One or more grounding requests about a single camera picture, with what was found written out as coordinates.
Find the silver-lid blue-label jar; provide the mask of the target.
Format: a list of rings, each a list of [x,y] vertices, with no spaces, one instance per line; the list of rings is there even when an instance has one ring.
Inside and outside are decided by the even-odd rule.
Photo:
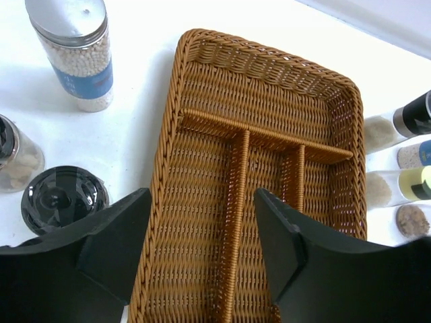
[[[77,107],[99,112],[113,98],[108,16],[103,1],[26,1],[59,83]]]
[[[430,165],[431,141],[402,147],[397,152],[397,163],[401,169],[418,168]]]

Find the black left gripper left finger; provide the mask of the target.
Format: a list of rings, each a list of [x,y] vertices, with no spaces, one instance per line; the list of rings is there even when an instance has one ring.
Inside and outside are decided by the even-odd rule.
[[[1,247],[2,322],[120,322],[150,218],[140,188],[71,225]]]

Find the pink-cap spice bottle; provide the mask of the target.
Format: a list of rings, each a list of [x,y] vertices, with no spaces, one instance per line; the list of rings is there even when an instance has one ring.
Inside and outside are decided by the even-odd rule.
[[[430,233],[429,207],[422,205],[403,205],[397,209],[395,223],[406,238],[419,238]]]

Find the black-cap white powder bottle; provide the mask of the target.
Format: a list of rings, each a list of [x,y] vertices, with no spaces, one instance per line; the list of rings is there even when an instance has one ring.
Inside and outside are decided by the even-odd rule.
[[[430,134],[430,91],[403,107],[364,120],[366,154]]]

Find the yellow-cap spice bottle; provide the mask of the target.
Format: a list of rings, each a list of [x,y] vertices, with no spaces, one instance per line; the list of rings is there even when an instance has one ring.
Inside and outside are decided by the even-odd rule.
[[[430,200],[430,166],[366,174],[367,210]]]

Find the black-cap spice grinder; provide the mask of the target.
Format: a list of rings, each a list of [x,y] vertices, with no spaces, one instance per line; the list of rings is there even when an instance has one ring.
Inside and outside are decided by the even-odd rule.
[[[1,192],[19,192],[44,170],[41,148],[1,115]]]

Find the black-lid spice jar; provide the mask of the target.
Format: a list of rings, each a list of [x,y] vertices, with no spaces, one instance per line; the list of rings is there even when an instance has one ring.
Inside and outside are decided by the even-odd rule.
[[[104,183],[77,166],[57,166],[37,175],[21,199],[24,223],[43,236],[109,206]]]

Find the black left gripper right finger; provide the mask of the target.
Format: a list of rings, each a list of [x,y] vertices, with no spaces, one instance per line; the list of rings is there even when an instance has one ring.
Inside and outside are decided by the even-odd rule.
[[[429,322],[430,238],[396,247],[347,236],[259,188],[271,300],[282,322]]]

